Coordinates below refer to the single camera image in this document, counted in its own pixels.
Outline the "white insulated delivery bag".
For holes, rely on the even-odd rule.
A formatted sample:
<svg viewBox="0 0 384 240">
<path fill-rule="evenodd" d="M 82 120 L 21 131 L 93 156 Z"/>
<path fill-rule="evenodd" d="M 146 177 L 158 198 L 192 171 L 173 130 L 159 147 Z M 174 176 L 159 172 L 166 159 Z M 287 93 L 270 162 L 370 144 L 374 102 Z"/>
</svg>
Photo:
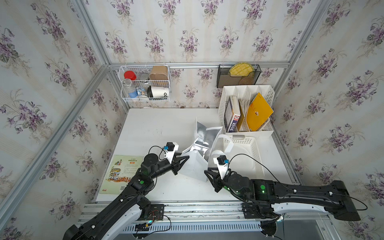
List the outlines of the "white insulated delivery bag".
<svg viewBox="0 0 384 240">
<path fill-rule="evenodd" d="M 182 152 L 182 156 L 190 158 L 179 173 L 194 180 L 206 182 L 208 178 L 204 171 L 208 168 L 217 168 L 214 158 L 225 155 L 223 146 L 219 143 L 219 140 L 224 138 L 229 137 L 223 133 L 223 127 L 207 128 L 196 121 L 193 143 Z"/>
</svg>

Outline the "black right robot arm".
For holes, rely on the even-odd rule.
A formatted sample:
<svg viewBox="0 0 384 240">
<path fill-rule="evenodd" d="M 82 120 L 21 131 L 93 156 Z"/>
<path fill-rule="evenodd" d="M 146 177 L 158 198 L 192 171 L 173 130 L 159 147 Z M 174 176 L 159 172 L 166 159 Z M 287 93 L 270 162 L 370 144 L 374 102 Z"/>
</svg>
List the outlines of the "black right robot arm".
<svg viewBox="0 0 384 240">
<path fill-rule="evenodd" d="M 230 171 L 224 178 L 217 168 L 204 171 L 215 192 L 224 189 L 243 202 L 243 211 L 253 218 L 275 219 L 289 212 L 331 214 L 340 221 L 360 221 L 352 197 L 342 181 L 325 186 L 301 186 L 243 177 Z"/>
</svg>

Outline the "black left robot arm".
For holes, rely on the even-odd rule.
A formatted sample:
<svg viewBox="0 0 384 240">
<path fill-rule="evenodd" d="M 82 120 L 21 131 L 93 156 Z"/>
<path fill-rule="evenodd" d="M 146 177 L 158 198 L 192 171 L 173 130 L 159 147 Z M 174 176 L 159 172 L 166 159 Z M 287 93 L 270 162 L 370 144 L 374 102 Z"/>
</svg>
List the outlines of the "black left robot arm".
<svg viewBox="0 0 384 240">
<path fill-rule="evenodd" d="M 151 205 L 146 195 L 154 188 L 154 179 L 169 171 L 177 175 L 189 158 L 175 153 L 171 161 L 161 161 L 156 154 L 146 155 L 141 167 L 122 193 L 79 228 L 75 225 L 68 228 L 63 239 L 113 240 L 124 227 L 138 220 L 142 211 Z"/>
</svg>

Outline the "white perforated plastic tray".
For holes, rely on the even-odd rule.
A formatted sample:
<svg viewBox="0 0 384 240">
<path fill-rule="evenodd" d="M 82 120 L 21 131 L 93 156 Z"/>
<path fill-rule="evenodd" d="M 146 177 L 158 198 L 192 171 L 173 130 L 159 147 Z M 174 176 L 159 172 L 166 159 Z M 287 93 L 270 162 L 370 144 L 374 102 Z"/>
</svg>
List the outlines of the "white perforated plastic tray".
<svg viewBox="0 0 384 240">
<path fill-rule="evenodd" d="M 220 139 L 223 152 L 230 163 L 230 169 L 249 179 L 263 179 L 265 177 L 262 160 L 255 138 L 245 136 L 228 136 Z"/>
</svg>

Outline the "green printed booklet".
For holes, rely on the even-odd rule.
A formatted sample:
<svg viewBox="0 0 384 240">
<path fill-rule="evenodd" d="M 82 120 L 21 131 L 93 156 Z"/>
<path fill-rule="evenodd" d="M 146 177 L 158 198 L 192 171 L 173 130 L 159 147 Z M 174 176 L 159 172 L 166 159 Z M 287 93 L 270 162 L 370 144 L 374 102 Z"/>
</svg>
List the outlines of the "green printed booklet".
<svg viewBox="0 0 384 240">
<path fill-rule="evenodd" d="M 140 168 L 143 159 L 143 156 L 114 155 L 99 193 L 102 195 L 120 194 Z"/>
</svg>

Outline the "purple white book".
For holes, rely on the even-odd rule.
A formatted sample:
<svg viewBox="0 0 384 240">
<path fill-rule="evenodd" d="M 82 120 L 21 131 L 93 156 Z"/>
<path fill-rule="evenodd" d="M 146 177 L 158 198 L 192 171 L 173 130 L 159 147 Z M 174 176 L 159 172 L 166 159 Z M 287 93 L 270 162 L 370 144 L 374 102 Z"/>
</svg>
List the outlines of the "purple white book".
<svg viewBox="0 0 384 240">
<path fill-rule="evenodd" d="M 237 124 L 241 117 L 241 110 L 237 96 L 230 96 L 224 114 L 224 124 L 227 133 L 236 133 Z"/>
</svg>

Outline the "white black cylinder can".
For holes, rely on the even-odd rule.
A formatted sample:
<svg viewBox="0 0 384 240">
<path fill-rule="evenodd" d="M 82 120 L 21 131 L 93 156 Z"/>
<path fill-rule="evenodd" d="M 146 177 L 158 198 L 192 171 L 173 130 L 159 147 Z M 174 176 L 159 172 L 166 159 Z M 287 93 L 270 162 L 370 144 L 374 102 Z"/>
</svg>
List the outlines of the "white black cylinder can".
<svg viewBox="0 0 384 240">
<path fill-rule="evenodd" d="M 155 99 L 167 99 L 170 96 L 170 90 L 166 87 L 148 87 L 148 96 Z"/>
</svg>

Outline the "white plastic file organizer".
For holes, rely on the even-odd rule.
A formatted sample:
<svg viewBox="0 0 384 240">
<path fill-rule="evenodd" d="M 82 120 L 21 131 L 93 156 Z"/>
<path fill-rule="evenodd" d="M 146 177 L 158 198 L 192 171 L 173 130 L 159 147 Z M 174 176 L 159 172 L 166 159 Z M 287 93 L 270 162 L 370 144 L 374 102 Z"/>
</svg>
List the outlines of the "white plastic file organizer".
<svg viewBox="0 0 384 240">
<path fill-rule="evenodd" d="M 247 123 L 247 113 L 249 107 L 256 96 L 262 96 L 266 103 L 271 107 L 275 98 L 275 91 L 270 85 L 242 85 L 242 86 L 224 86 L 219 105 L 219 119 L 222 126 L 225 125 L 225 113 L 231 96 L 236 96 L 239 106 L 244 114 L 242 125 L 235 133 L 236 135 L 244 135 L 257 139 L 267 139 L 274 133 L 270 118 L 267 118 L 257 131 L 251 131 Z"/>
</svg>

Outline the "yellow folder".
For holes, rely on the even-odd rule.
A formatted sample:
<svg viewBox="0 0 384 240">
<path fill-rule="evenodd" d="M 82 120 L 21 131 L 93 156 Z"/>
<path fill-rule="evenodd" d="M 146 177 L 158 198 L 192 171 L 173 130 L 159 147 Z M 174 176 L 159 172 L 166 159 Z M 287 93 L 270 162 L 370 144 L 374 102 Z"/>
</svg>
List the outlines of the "yellow folder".
<svg viewBox="0 0 384 240">
<path fill-rule="evenodd" d="M 268 118 L 273 114 L 273 109 L 264 99 L 264 97 L 258 93 L 251 101 L 247 116 L 246 122 L 250 132 L 258 131 L 259 128 L 268 120 Z"/>
</svg>

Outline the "clear plastic bottle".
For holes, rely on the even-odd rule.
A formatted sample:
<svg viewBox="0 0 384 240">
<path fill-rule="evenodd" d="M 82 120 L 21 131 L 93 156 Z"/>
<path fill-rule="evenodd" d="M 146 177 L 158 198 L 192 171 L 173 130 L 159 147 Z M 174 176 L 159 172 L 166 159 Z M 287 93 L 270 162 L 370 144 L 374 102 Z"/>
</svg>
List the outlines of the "clear plastic bottle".
<svg viewBox="0 0 384 240">
<path fill-rule="evenodd" d="M 138 97 L 137 88 L 131 79 L 124 79 L 122 83 L 127 98 L 135 99 Z"/>
</svg>

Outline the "beige papers in organizer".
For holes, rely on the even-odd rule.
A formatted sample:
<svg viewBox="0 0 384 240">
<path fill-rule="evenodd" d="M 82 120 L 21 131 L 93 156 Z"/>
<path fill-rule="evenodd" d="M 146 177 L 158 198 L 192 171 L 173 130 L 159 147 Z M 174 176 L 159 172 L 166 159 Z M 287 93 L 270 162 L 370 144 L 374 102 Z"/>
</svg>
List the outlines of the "beige papers in organizer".
<svg viewBox="0 0 384 240">
<path fill-rule="evenodd" d="M 241 107 L 241 117 L 240 117 L 240 126 L 238 127 L 239 132 L 248 132 L 249 127 L 247 125 L 247 113 L 251 100 L 251 92 L 248 87 L 245 87 L 244 90 L 239 93 L 239 105 Z"/>
</svg>

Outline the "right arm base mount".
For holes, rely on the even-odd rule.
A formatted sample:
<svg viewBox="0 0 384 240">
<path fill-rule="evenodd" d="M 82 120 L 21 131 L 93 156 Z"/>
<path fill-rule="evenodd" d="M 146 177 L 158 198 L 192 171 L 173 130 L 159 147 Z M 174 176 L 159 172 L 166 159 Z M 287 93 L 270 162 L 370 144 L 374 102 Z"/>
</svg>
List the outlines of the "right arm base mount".
<svg viewBox="0 0 384 240">
<path fill-rule="evenodd" d="M 278 219 L 271 204 L 242 203 L 242 212 L 245 219 Z"/>
</svg>

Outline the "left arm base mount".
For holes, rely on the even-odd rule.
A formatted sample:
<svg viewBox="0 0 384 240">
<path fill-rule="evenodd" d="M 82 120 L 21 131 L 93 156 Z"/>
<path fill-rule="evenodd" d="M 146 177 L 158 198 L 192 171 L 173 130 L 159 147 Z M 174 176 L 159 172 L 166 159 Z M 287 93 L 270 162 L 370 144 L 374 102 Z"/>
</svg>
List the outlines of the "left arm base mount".
<svg viewBox="0 0 384 240">
<path fill-rule="evenodd" d="M 164 204 L 153 204 L 147 198 L 138 202 L 139 209 L 142 211 L 138 221 L 159 221 L 164 219 Z"/>
</svg>

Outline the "aluminium rail frame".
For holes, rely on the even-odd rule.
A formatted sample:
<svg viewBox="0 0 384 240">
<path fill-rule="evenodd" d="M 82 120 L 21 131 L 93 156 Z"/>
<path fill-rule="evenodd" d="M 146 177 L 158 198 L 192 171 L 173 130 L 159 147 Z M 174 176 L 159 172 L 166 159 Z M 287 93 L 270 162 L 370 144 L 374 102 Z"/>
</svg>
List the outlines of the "aluminium rail frame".
<svg viewBox="0 0 384 240">
<path fill-rule="evenodd" d="M 164 202 L 152 201 L 152 204 L 163 204 L 163 212 L 172 222 L 240 222 L 246 221 L 239 201 L 203 201 L 203 202 Z M 320 207 L 298 204 L 273 205 L 278 215 L 285 220 L 332 220 L 329 213 L 321 212 Z"/>
</svg>

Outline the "black mesh wall holder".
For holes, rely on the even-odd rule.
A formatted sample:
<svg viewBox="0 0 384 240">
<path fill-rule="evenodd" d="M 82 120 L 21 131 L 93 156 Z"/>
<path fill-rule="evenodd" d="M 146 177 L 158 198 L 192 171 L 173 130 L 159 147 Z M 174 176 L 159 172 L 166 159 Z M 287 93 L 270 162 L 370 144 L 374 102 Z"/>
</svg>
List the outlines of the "black mesh wall holder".
<svg viewBox="0 0 384 240">
<path fill-rule="evenodd" d="M 218 74 L 217 74 L 217 83 L 216 83 L 216 87 L 218 89 L 221 89 L 224 86 L 255 85 L 261 74 L 260 66 L 252 65 L 255 68 L 255 70 L 253 73 L 249 74 L 247 77 L 231 76 L 229 73 L 229 70 L 232 66 L 219 65 Z"/>
</svg>

